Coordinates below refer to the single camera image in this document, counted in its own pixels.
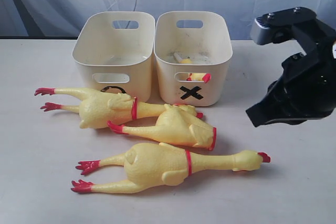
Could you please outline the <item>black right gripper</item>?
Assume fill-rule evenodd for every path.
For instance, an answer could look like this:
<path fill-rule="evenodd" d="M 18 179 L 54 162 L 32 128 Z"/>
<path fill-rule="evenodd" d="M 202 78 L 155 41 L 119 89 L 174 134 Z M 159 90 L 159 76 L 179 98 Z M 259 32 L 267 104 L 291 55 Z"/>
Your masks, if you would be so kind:
<path fill-rule="evenodd" d="M 291 32 L 306 54 L 287 58 L 278 81 L 246 110 L 254 127 L 289 119 L 321 119 L 335 109 L 335 30 L 313 19 L 293 25 Z"/>

